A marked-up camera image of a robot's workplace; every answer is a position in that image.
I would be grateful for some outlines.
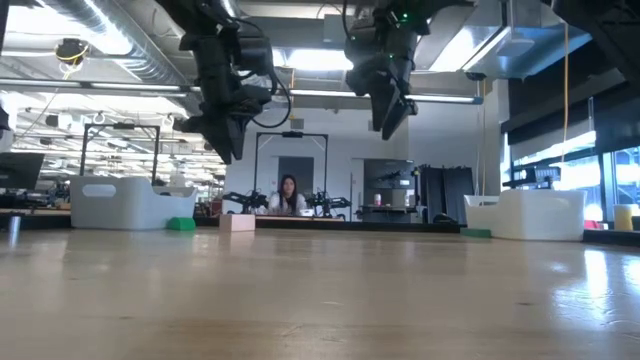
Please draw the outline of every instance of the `white storage bin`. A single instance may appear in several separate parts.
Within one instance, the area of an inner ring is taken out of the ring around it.
[[[468,226],[490,229],[493,237],[517,240],[580,241],[584,233],[584,191],[507,190],[495,197],[465,197]]]
[[[73,176],[71,225],[91,229],[163,229],[173,217],[193,217],[196,196],[195,188],[152,187],[149,180],[141,177]]]

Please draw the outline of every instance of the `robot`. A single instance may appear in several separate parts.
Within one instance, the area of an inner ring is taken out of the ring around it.
[[[269,39],[251,22],[230,17],[218,0],[156,1],[185,30],[180,48],[193,51],[204,96],[203,114],[177,123],[177,130],[201,133],[227,164],[232,157],[240,160],[247,124],[278,92]],[[407,95],[417,37],[429,35],[427,19],[445,7],[471,6],[473,2],[380,0],[368,16],[358,18],[349,29],[344,16],[348,0],[343,1],[345,55],[354,64],[346,82],[356,95],[370,95],[373,128],[388,140],[404,119],[417,114],[416,104]],[[625,78],[640,90],[638,1],[541,2],[569,24],[590,33]],[[269,76],[272,88],[243,85],[242,80],[251,75]],[[290,112],[289,94],[280,86],[289,99]],[[271,127],[284,123],[287,117]]]

